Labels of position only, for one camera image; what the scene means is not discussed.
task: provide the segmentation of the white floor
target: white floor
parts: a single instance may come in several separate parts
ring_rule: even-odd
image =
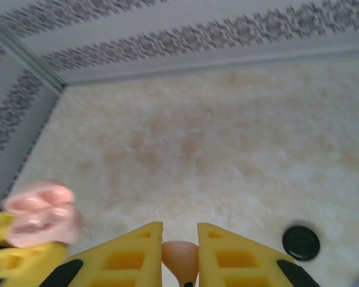
[[[313,226],[300,265],[325,287],[359,275],[359,59],[70,88],[17,187],[67,183],[85,220],[77,253],[151,221],[197,242],[210,222],[282,251]],[[163,286],[176,286],[163,271]]]

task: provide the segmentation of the black round object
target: black round object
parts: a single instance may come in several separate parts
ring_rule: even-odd
[[[314,259],[321,247],[318,236],[310,228],[300,225],[286,230],[282,244],[286,253],[299,261]]]

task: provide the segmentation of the patterned wallpaper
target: patterned wallpaper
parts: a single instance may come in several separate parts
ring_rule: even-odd
[[[0,44],[0,199],[11,189],[58,99]]]
[[[359,45],[359,0],[20,0],[0,19],[68,83]]]

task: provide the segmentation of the marble floor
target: marble floor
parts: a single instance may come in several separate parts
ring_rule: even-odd
[[[77,193],[71,253],[151,221],[197,242],[210,222],[282,251],[304,221],[321,286],[359,275],[359,58],[67,89],[15,188],[56,178]],[[163,270],[163,286],[176,286]]]

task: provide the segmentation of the pink toy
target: pink toy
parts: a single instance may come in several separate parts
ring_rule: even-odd
[[[29,212],[74,201],[74,193],[62,182],[44,179],[25,185],[10,194],[1,202],[1,208],[10,214],[22,216]]]
[[[73,192],[54,179],[24,186],[1,203],[4,211],[19,217],[8,228],[7,242],[18,248],[48,242],[75,243],[82,234],[83,222],[74,201]]]

